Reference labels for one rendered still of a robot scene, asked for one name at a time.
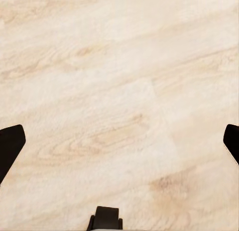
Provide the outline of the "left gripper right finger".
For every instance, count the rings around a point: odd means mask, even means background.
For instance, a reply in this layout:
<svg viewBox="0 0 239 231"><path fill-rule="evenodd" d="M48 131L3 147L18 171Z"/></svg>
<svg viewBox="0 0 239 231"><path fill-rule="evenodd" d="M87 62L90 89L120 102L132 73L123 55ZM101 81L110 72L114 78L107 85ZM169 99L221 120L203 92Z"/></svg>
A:
<svg viewBox="0 0 239 231"><path fill-rule="evenodd" d="M223 142L239 164L239 126L228 124Z"/></svg>

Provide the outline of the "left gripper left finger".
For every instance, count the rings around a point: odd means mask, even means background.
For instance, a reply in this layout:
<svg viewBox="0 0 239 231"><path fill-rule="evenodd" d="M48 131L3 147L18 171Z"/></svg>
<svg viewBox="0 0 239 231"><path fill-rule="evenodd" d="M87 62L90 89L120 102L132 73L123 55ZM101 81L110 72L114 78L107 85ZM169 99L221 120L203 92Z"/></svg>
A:
<svg viewBox="0 0 239 231"><path fill-rule="evenodd" d="M0 130L0 184L26 143L21 124Z"/></svg>

